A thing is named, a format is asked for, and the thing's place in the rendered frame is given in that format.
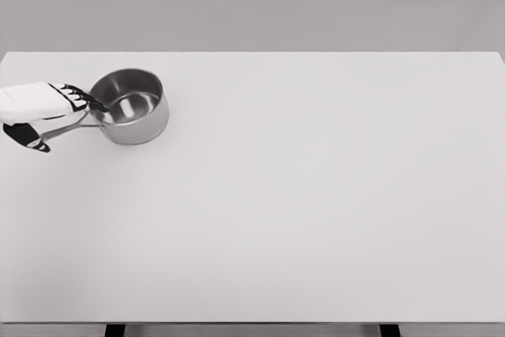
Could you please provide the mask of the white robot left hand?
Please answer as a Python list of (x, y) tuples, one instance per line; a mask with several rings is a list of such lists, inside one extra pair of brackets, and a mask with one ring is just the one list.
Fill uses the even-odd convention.
[(50, 147), (33, 128), (40, 120), (62, 118), (83, 110), (107, 112), (93, 95), (71, 84), (35, 82), (0, 88), (0, 125), (19, 145), (48, 153)]

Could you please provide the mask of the stainless steel pot with handle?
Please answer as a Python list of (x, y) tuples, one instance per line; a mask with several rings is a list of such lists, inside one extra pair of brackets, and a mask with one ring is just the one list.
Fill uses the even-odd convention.
[(72, 124), (41, 133), (29, 147), (38, 147), (83, 128), (98, 128), (116, 144), (144, 144), (162, 133), (169, 121), (170, 108), (162, 81), (145, 69), (127, 68), (108, 73), (96, 81), (90, 95), (103, 103), (108, 112), (89, 110)]

